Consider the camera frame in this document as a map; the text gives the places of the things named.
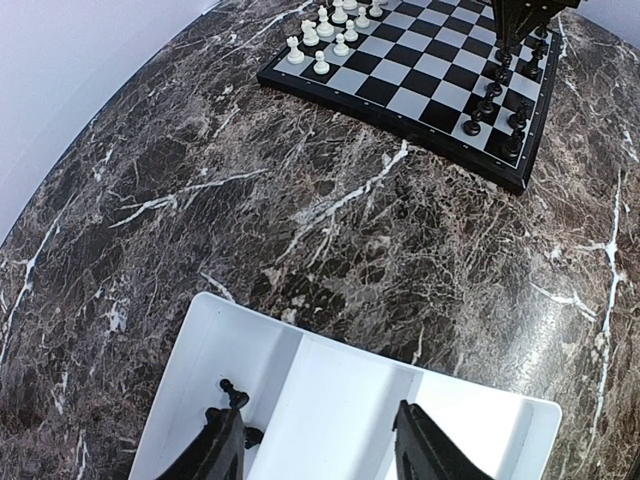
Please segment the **black rook chess piece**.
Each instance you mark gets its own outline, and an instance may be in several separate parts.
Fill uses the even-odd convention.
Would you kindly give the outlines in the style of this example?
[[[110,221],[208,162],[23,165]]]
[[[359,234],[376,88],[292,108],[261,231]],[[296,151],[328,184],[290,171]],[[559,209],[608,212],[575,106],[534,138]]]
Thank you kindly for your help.
[[[509,116],[509,126],[514,130],[523,130],[527,125],[530,110],[531,105],[526,100],[522,100],[516,112]]]

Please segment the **black pawn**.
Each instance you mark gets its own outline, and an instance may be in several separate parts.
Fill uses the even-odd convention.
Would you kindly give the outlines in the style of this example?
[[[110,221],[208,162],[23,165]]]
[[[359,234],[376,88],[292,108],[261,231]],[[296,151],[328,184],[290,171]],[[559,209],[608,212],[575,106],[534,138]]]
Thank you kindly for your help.
[[[228,396],[228,405],[230,409],[240,410],[249,403],[249,395],[244,391],[237,390],[229,379],[223,378],[219,382],[219,386]]]
[[[476,136],[481,131],[481,120],[483,118],[483,113],[476,109],[472,112],[470,119],[465,121],[462,128],[466,135],[468,136]]]
[[[510,65],[512,62],[512,55],[508,54],[501,58],[501,65],[495,70],[493,80],[500,84],[506,85],[511,76]]]

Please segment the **white plastic tray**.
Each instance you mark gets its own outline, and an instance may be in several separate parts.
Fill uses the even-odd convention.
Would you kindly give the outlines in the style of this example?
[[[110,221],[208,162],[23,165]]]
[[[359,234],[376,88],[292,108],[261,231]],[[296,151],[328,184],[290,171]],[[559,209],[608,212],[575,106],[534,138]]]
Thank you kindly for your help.
[[[130,475],[159,476],[224,408],[222,380],[249,395],[262,442],[248,479],[392,479],[393,420],[419,405],[495,479],[538,479],[562,419],[558,404],[391,360],[197,294],[167,362]]]

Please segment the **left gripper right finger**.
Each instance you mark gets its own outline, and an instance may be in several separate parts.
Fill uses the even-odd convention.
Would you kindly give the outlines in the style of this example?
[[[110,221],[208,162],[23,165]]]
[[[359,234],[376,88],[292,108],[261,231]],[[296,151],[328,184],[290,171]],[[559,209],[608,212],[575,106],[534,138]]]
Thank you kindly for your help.
[[[480,478],[480,469],[418,404],[400,401],[393,431],[398,479]]]

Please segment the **tall black piece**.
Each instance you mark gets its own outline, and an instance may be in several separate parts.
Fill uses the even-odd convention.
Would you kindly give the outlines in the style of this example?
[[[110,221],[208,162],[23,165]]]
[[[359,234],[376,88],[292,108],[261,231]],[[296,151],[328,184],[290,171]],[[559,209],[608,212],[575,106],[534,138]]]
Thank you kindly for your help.
[[[478,103],[477,110],[483,115],[491,115],[494,111],[493,100],[502,94],[502,86],[499,82],[492,82],[486,87],[484,98]]]

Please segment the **black grey chessboard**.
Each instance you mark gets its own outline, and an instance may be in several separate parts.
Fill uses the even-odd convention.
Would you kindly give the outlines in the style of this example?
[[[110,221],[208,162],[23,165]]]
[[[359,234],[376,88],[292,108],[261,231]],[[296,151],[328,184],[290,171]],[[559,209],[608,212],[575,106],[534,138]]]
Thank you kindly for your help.
[[[501,65],[491,4],[487,1],[387,1],[345,59],[330,60],[328,76],[309,67],[282,71],[285,47],[258,73],[258,81],[355,117],[415,142],[509,190],[523,193],[543,136],[562,39],[547,25],[512,49],[511,76],[481,131],[463,124],[495,82]],[[536,81],[522,75],[534,49],[543,48]],[[505,160],[508,118],[522,100],[531,105],[519,158]]]

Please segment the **black piece bottom row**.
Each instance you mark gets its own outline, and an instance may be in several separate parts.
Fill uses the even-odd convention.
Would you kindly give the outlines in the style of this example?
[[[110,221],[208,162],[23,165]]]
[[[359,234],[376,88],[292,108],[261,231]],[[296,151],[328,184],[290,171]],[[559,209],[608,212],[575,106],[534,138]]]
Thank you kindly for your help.
[[[501,144],[501,156],[505,160],[517,160],[525,138],[523,129],[513,129],[510,136]]]

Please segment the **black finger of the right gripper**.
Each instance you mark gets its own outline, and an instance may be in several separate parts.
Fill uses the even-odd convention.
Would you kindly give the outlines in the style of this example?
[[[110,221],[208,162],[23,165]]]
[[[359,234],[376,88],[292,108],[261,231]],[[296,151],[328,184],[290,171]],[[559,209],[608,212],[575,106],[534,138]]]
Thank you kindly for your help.
[[[577,8],[580,3],[581,0],[491,1],[498,46],[510,49],[563,9]]]

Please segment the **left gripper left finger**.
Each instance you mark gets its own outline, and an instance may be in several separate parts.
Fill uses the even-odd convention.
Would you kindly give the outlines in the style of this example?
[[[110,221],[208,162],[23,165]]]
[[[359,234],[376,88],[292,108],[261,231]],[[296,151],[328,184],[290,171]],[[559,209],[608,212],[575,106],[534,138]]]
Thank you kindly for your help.
[[[158,480],[242,479],[244,424],[239,410],[208,408],[206,424]]]

